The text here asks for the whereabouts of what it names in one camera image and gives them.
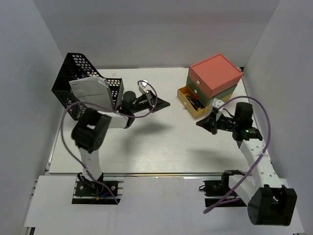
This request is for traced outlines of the orange black highlighter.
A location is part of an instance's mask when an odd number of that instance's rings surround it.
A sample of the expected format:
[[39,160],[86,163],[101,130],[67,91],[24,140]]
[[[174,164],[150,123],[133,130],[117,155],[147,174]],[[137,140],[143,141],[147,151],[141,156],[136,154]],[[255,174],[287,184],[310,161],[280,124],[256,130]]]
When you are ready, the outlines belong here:
[[194,102],[194,103],[198,102],[197,99],[195,99],[195,98],[193,98],[193,97],[191,97],[191,96],[189,96],[189,95],[187,95],[186,98],[187,98],[190,102],[191,102],[191,101]]

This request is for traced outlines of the green drawer box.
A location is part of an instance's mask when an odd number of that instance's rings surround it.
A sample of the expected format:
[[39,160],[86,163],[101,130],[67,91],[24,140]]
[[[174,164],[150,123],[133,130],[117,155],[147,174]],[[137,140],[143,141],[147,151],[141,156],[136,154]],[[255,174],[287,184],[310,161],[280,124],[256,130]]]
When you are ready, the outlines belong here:
[[189,88],[191,93],[196,96],[196,98],[204,105],[208,106],[212,99],[223,99],[226,96],[232,95],[235,89],[237,88],[237,84],[218,93],[214,96],[210,97],[209,92],[205,90],[205,84],[196,84],[189,76],[186,79],[186,86]]

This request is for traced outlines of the coral top drawer box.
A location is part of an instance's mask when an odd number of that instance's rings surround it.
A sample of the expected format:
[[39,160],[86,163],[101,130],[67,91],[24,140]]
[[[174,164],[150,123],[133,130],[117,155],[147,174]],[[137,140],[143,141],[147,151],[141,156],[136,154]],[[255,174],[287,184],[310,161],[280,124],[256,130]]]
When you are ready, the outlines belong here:
[[205,84],[210,97],[238,84],[242,75],[222,54],[193,64],[188,70],[188,76],[196,84]]

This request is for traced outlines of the white safety instruction booklet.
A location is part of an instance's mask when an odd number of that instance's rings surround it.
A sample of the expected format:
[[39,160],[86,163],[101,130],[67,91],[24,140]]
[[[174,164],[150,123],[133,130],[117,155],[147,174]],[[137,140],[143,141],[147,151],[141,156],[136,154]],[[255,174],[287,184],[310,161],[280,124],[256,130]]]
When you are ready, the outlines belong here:
[[90,76],[68,82],[74,96],[80,101],[87,101],[104,107],[100,111],[113,111],[111,90],[105,78]]

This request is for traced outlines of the blue black highlighter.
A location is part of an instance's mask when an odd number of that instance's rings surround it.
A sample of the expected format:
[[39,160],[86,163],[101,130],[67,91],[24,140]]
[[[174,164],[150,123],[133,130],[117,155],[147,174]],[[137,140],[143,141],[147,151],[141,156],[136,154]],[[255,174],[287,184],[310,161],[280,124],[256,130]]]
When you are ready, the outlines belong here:
[[192,107],[193,107],[195,110],[197,110],[197,111],[203,109],[203,106],[202,106],[202,105],[198,105],[197,103],[192,103]]

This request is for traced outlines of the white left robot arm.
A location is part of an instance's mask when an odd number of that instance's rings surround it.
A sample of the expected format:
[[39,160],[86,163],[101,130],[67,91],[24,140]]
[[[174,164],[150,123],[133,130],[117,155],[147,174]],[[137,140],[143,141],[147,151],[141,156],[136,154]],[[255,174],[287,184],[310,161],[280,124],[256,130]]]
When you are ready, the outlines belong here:
[[135,113],[149,110],[157,112],[170,106],[170,103],[156,98],[150,90],[136,97],[132,91],[123,94],[117,108],[118,114],[107,114],[93,108],[87,108],[84,115],[72,130],[71,138],[78,147],[81,160],[86,169],[78,174],[78,179],[87,183],[87,190],[92,195],[103,191],[103,173],[99,161],[101,147],[108,129],[127,129],[134,122]]

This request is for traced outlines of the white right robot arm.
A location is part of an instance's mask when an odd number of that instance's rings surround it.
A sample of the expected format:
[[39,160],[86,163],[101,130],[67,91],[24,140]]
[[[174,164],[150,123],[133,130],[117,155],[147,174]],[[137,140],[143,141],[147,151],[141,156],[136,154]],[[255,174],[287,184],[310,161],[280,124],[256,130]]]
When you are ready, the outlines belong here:
[[288,226],[291,223],[297,195],[277,176],[271,161],[262,148],[263,137],[253,127],[253,108],[246,102],[238,102],[235,114],[223,115],[221,100],[214,99],[210,104],[210,114],[198,121],[197,126],[211,134],[223,130],[231,132],[249,170],[226,170],[219,183],[205,182],[206,196],[217,195],[219,200],[208,210],[219,205],[242,201],[247,206],[247,214],[253,225]]

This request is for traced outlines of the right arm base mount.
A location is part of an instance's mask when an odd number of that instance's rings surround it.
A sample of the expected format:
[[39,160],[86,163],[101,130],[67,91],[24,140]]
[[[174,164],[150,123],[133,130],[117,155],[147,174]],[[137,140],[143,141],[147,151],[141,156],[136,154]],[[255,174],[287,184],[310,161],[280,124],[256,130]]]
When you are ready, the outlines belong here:
[[[210,179],[203,182],[203,185],[199,187],[199,191],[204,192],[204,201],[206,207],[209,207],[218,202],[218,200],[230,190],[230,187],[228,186],[229,177],[233,175],[244,176],[244,173],[240,170],[226,170],[223,172],[220,179]],[[218,207],[246,207],[245,203],[235,192],[231,193],[231,195],[228,196],[225,201],[230,202],[218,205]]]

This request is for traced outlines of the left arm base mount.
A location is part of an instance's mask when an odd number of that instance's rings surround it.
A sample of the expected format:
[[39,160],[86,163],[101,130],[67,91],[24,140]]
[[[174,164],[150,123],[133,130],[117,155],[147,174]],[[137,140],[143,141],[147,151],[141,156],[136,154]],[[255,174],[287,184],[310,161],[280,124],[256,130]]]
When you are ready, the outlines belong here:
[[[124,182],[119,180],[103,181],[103,175],[101,175],[100,181],[111,190],[119,203],[123,193]],[[71,203],[74,205],[117,205],[105,186],[86,179],[82,173],[78,173],[76,176]]]

